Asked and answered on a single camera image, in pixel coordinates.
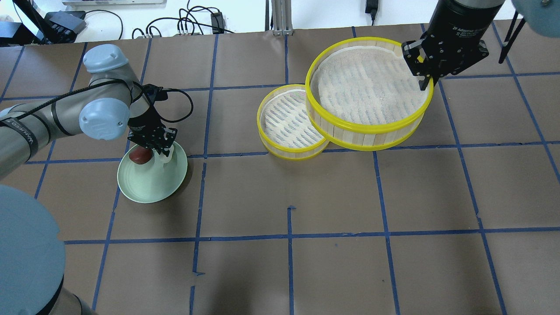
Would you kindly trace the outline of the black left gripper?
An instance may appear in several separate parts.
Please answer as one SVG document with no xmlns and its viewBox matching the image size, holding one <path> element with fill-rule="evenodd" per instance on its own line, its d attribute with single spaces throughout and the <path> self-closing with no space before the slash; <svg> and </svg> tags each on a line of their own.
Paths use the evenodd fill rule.
<svg viewBox="0 0 560 315">
<path fill-rule="evenodd" d="M 128 140 L 145 150 L 154 150 L 164 157 L 172 157 L 172 146 L 177 136 L 176 128 L 167 128 L 166 121 L 158 113 L 155 103 L 168 100 L 170 89 L 155 85 L 137 85 L 140 95 L 134 99 L 146 101 L 147 109 L 139 116 L 128 120 Z"/>
</svg>

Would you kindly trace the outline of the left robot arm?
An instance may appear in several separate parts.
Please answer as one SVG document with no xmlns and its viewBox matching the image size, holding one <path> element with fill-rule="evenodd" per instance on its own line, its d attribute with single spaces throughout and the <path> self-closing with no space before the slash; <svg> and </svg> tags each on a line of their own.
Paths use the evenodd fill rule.
<svg viewBox="0 0 560 315">
<path fill-rule="evenodd" d="M 1 112 L 0 173 L 4 178 L 58 138 L 86 134 L 112 141 L 128 139 L 170 156 L 177 136 L 157 112 L 165 89 L 142 85 L 124 52 L 114 44 L 96 46 L 84 55 L 92 75 L 87 87 L 45 102 L 14 105 Z"/>
</svg>

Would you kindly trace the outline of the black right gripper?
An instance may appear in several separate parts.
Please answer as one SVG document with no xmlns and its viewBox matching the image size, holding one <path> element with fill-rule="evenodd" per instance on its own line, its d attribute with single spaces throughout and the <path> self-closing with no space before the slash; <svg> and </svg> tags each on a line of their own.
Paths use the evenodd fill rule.
<svg viewBox="0 0 560 315">
<path fill-rule="evenodd" d="M 429 26 L 416 41 L 402 43 L 402 54 L 419 87 L 432 78 L 459 74 L 489 56 L 482 39 L 502 8 L 502 0 L 439 0 Z"/>
</svg>

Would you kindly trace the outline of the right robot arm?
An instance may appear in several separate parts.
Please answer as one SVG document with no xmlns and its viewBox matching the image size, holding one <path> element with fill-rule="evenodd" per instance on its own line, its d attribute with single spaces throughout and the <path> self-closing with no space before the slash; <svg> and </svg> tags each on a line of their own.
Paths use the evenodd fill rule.
<svg viewBox="0 0 560 315">
<path fill-rule="evenodd" d="M 502 8 L 502 0 L 440 0 L 429 26 L 416 41 L 402 43 L 403 58 L 414 76 L 422 76 L 420 89 L 448 74 L 460 74 L 489 55 L 482 39 Z M 499 55 L 508 56 L 522 28 L 551 38 L 559 36 L 557 0 L 514 0 L 515 11 Z"/>
</svg>

